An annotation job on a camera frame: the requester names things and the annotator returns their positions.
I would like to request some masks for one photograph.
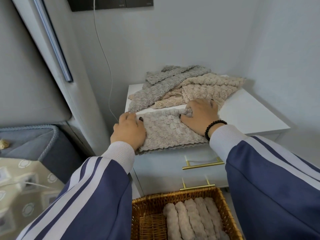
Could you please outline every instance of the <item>striped sleeve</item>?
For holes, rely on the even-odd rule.
[[[320,239],[320,169],[233,125],[210,146],[226,163],[230,193],[246,239]]]
[[[133,161],[134,150],[125,142],[88,158],[17,240],[130,239],[132,188],[127,174]]]

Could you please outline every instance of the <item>gold drawer handle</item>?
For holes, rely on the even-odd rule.
[[[209,180],[207,179],[207,185],[202,185],[202,186],[196,186],[196,187],[190,187],[187,188],[186,184],[184,183],[183,179],[182,179],[182,184],[183,184],[183,188],[180,189],[180,191],[182,190],[195,190],[195,189],[202,189],[202,188],[207,188],[207,187],[213,187],[215,186],[215,184],[210,184]]]
[[[193,168],[204,168],[216,165],[222,165],[224,162],[221,160],[220,157],[217,157],[217,162],[205,163],[205,164],[198,164],[198,165],[190,165],[190,162],[186,160],[186,166],[182,167],[182,170],[193,169]]]

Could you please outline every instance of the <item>black beaded bracelet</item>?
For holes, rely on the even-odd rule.
[[[228,123],[227,123],[226,121],[224,121],[224,120],[217,120],[217,121],[212,122],[212,123],[207,127],[207,129],[205,130],[205,133],[204,133],[204,136],[206,137],[206,139],[207,139],[208,141],[210,141],[210,137],[208,136],[208,132],[209,132],[210,128],[211,128],[212,126],[216,125],[216,124],[219,124],[219,123],[222,123],[222,124],[225,124],[225,125],[228,124]]]

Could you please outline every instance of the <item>cuff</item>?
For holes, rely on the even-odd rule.
[[[123,141],[111,143],[106,152],[101,156],[118,162],[127,174],[134,166],[134,149]]]
[[[214,131],[210,138],[210,147],[226,162],[231,149],[238,145],[247,136],[240,132],[234,125],[227,124]]]

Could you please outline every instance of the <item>basket rim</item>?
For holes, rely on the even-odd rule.
[[[242,239],[243,240],[243,237],[242,237],[242,234],[236,224],[236,221],[235,219],[233,218],[232,216],[232,213],[231,213],[231,210],[226,202],[226,198],[223,196],[222,194],[222,191],[221,189],[217,188],[217,187],[206,187],[206,188],[199,188],[199,189],[190,189],[190,190],[183,190],[183,191],[177,191],[177,192],[170,192],[170,193],[156,193],[156,194],[150,194],[150,195],[147,195],[147,196],[144,196],[142,198],[138,198],[138,199],[134,199],[132,200],[132,204],[135,204],[135,203],[139,203],[139,202],[143,202],[143,201],[149,201],[149,200],[152,200],[152,199],[159,199],[159,198],[164,198],[164,197],[170,197],[170,196],[178,196],[178,195],[184,195],[184,194],[187,194],[187,193],[195,193],[195,192],[203,192],[203,191],[211,191],[211,190],[217,190],[218,191],[218,194],[220,195],[221,199],[222,199],[222,203],[223,203],[223,206],[226,208],[226,211],[228,213],[228,217],[230,218],[233,226],[234,226],[234,229],[237,233],[237,236],[239,237],[239,239]]]

